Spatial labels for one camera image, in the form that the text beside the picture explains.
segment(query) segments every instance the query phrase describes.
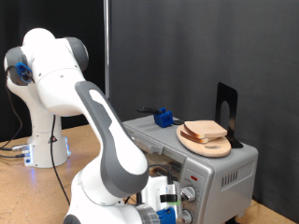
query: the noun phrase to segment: black cable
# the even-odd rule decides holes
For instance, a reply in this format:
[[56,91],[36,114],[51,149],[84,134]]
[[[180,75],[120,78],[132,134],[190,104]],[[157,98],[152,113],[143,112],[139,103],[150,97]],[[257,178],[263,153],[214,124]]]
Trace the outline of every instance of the black cable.
[[18,155],[15,155],[15,156],[0,155],[0,157],[3,157],[3,158],[23,158],[23,157],[25,157],[25,154],[18,154]]
[[184,120],[181,120],[181,119],[174,119],[174,125],[182,125],[184,124],[185,121]]
[[51,131],[51,135],[50,135],[50,157],[52,159],[52,165],[53,165],[53,168],[54,168],[57,180],[58,180],[60,186],[62,187],[62,190],[64,192],[64,196],[65,196],[65,198],[67,200],[68,205],[70,205],[70,202],[68,200],[67,194],[66,194],[66,192],[64,190],[63,183],[62,183],[62,181],[60,180],[60,178],[58,176],[58,173],[57,173],[57,170],[56,170],[56,167],[55,167],[55,163],[54,163],[54,158],[53,158],[53,137],[54,137],[55,122],[56,122],[56,115],[53,115],[53,125],[52,125],[52,131]]
[[7,90],[7,95],[8,95],[8,99],[9,99],[9,102],[10,102],[10,106],[11,106],[11,109],[12,109],[12,111],[13,111],[13,113],[15,114],[15,116],[18,118],[18,120],[19,120],[19,122],[20,122],[20,128],[19,128],[19,130],[12,136],[12,138],[8,141],[8,142],[6,142],[4,145],[2,145],[1,147],[0,147],[0,149],[2,149],[2,148],[4,148],[5,146],[7,146],[18,134],[19,134],[19,132],[21,131],[21,128],[22,128],[22,122],[21,122],[21,118],[19,117],[19,115],[18,115],[18,113],[17,113],[17,111],[15,110],[15,107],[14,107],[14,105],[13,105],[13,103],[12,103],[12,99],[11,99],[11,95],[10,95],[10,91],[9,91],[9,89],[8,89],[8,86],[7,86],[7,80],[8,80],[8,76],[6,75],[6,90]]
[[127,197],[127,199],[124,201],[124,203],[128,203],[131,196]]
[[169,185],[174,184],[174,181],[172,179],[171,171],[170,171],[170,169],[167,166],[164,166],[164,165],[161,165],[161,164],[152,164],[149,167],[152,167],[152,166],[161,166],[161,167],[165,168],[167,170],[167,172],[168,172],[168,176],[167,176],[168,184]]
[[2,147],[2,148],[0,148],[0,150],[2,150],[2,151],[12,151],[12,148],[11,147]]

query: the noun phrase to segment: blue object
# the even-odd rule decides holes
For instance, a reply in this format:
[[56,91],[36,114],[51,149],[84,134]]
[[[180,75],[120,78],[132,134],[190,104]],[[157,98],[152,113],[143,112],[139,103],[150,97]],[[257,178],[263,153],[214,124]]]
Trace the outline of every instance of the blue object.
[[165,208],[157,212],[161,224],[176,224],[176,212],[173,207]]
[[163,112],[163,114],[154,114],[153,117],[155,119],[156,124],[158,124],[160,127],[165,128],[174,123],[174,118],[172,117],[172,112],[167,111],[164,107],[159,109]]
[[15,67],[16,67],[16,70],[17,70],[17,73],[18,73],[20,79],[24,83],[30,83],[32,81],[32,79],[31,79],[32,71],[26,64],[16,63]]

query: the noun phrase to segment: table surface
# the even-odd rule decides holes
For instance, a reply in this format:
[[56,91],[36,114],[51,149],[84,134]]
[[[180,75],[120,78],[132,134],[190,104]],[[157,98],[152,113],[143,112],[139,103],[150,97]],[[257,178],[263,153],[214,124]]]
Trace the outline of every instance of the table surface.
[[[84,166],[100,151],[90,125],[63,130],[67,136],[71,157],[57,167],[57,172],[71,199],[71,182]],[[28,138],[12,141],[8,146],[25,144]],[[2,155],[20,152],[0,151]],[[0,223],[2,224],[62,224],[68,204],[52,168],[25,167],[23,159],[0,158]],[[295,224],[262,204],[252,201],[242,218],[242,224]]]

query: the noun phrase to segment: metal pole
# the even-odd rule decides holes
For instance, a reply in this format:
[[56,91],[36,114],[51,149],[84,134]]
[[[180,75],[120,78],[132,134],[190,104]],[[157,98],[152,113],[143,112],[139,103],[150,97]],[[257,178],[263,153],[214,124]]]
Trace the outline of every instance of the metal pole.
[[110,98],[109,87],[109,54],[110,54],[110,1],[104,0],[104,23],[105,23],[105,94]]

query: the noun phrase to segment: black curtain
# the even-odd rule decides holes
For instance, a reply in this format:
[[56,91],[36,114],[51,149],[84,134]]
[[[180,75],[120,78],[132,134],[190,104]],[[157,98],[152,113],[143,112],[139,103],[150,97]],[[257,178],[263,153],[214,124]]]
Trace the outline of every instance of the black curtain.
[[[0,0],[0,59],[11,48],[21,46],[24,35],[34,28],[45,28],[56,38],[73,36],[89,52],[86,80],[105,88],[105,36],[103,1],[97,0]],[[0,76],[0,141],[6,141],[18,130],[5,90],[5,73]],[[31,135],[31,121],[25,103],[12,94],[13,104],[23,121],[17,138]],[[87,124],[83,116],[63,118],[63,128]]]
[[299,1],[112,0],[111,10],[121,119],[143,117],[140,106],[214,119],[218,83],[233,87],[236,139],[259,150],[254,197],[299,223]]

